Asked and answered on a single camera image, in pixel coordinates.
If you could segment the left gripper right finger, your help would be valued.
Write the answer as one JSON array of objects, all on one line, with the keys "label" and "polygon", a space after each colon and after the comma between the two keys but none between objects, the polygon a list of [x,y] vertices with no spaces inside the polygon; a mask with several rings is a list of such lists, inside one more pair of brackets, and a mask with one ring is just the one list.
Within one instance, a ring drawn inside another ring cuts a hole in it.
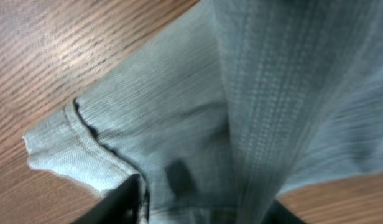
[{"label": "left gripper right finger", "polygon": [[296,214],[288,210],[278,200],[274,200],[266,213],[262,224],[307,224]]}]

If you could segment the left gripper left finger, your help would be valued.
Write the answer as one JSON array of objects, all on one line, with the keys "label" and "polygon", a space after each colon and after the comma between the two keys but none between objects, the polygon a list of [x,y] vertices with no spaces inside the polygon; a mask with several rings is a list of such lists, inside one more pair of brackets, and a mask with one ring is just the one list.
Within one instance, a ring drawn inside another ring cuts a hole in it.
[{"label": "left gripper left finger", "polygon": [[72,224],[136,224],[139,219],[140,175],[130,176]]}]

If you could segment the light blue denim shorts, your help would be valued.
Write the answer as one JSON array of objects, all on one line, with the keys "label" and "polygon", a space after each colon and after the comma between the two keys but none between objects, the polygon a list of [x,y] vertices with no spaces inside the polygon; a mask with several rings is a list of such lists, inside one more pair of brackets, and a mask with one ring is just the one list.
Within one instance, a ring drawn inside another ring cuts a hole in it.
[{"label": "light blue denim shorts", "polygon": [[201,1],[24,142],[103,198],[139,174],[137,223],[262,223],[383,171],[383,1]]}]

